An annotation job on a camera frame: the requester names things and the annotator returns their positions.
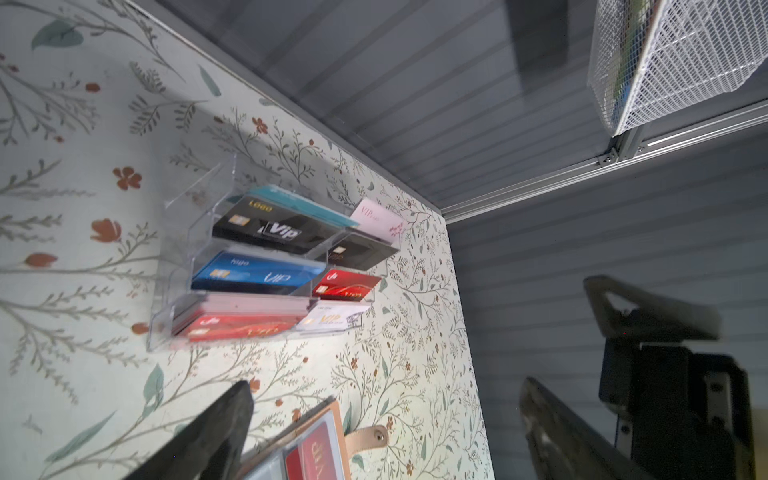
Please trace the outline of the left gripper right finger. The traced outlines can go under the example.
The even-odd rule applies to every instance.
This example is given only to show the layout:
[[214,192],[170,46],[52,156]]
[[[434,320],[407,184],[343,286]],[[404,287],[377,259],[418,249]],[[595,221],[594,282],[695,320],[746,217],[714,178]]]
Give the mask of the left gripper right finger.
[[652,477],[532,377],[521,385],[519,410],[537,478],[636,480]]

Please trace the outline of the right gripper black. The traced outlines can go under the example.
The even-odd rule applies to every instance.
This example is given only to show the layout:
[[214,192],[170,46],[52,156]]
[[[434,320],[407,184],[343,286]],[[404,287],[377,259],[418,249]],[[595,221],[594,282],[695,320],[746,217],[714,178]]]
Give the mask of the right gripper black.
[[606,339],[600,400],[617,416],[615,445],[655,479],[753,479],[747,372],[730,356],[680,345],[717,341],[711,306],[656,295],[607,275],[583,287]]

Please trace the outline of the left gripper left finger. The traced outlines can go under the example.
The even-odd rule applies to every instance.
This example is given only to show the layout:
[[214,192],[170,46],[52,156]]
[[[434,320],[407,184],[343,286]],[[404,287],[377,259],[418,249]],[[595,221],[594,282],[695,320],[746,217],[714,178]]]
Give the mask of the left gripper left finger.
[[247,381],[238,381],[186,425],[129,479],[233,479],[253,414]]

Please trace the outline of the pink leather card wallet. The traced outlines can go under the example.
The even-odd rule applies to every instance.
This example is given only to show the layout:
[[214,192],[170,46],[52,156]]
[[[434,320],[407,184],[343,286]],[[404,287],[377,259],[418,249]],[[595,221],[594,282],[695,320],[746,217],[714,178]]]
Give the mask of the pink leather card wallet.
[[329,397],[298,417],[257,453],[243,457],[237,479],[349,479],[351,464],[364,451],[389,444],[388,430],[343,425],[339,402]]

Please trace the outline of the clear acrylic card display stand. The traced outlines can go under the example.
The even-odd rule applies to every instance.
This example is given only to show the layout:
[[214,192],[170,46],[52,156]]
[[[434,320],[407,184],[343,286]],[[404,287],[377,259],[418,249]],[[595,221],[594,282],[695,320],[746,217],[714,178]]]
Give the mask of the clear acrylic card display stand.
[[147,346],[336,335],[359,328],[404,220],[344,205],[234,155],[165,166]]

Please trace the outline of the dark black card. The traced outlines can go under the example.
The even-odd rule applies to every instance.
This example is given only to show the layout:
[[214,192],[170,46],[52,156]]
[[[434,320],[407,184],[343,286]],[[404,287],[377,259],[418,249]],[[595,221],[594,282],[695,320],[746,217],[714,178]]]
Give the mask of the dark black card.
[[396,254],[398,249],[363,232],[352,231],[328,251],[328,262],[344,268],[367,271]]

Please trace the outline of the teal card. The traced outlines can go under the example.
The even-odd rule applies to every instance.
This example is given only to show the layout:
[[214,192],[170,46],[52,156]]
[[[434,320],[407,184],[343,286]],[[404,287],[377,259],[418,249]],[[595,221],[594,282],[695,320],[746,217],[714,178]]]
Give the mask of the teal card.
[[246,194],[227,197],[226,202],[235,204],[245,196],[258,197],[261,200],[295,210],[303,215],[314,217],[340,228],[357,228],[359,226],[358,222],[337,210],[318,204],[302,195],[275,185],[252,187]]

